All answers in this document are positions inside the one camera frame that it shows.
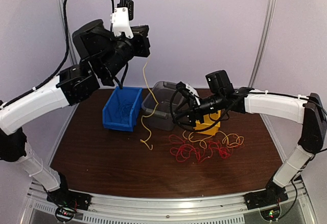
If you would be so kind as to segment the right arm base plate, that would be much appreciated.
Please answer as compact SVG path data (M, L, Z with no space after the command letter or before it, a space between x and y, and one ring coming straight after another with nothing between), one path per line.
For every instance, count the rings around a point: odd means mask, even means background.
M285 192L285 189L282 189L281 192L265 189L245 194L244 200L247 209L252 210L267 207L270 205L277 205L279 201L288 200L288 195Z

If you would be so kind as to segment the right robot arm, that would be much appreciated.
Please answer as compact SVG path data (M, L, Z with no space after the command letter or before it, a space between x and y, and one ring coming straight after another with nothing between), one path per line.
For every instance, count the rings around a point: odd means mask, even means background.
M230 111L261 115L270 126L269 133L278 142L281 142L281 138L276 132L281 127L271 123L271 120L280 121L283 126L291 123L299 126L300 135L295 136L298 141L294 148L273 174L265 190L258 194L259 200L273 204L281 197L285 187L300 175L308 162L315 155L326 151L326 111L320 96L316 93L308 96L280 94L253 87L234 88L225 70L209 73L205 78L212 93L206 98L200 98L189 84L176 84L170 101L173 102L178 94L183 96L183 101L177 106L170 104L169 109L173 122L180 128L201 132L196 128L196 123L204 123L206 115L218 111L223 113L214 120L213 125L221 122Z

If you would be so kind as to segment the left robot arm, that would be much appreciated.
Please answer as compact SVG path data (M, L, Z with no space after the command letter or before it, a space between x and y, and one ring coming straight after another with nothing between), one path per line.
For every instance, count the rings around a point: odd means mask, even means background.
M70 205L74 198L62 173L45 166L22 127L51 111L88 99L101 85L118 83L117 73L134 57L148 57L147 25L106 30L101 19L91 21L73 35L80 62L61 70L41 87L1 104L1 160L19 162L30 177L41 183L52 202Z

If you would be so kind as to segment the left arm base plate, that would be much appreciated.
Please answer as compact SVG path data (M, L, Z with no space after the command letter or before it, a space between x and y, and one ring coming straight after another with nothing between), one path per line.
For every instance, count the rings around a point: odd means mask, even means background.
M75 191L69 191L68 193L50 192L47 194L46 199L57 206L69 207L73 210L87 211L91 202L91 195Z

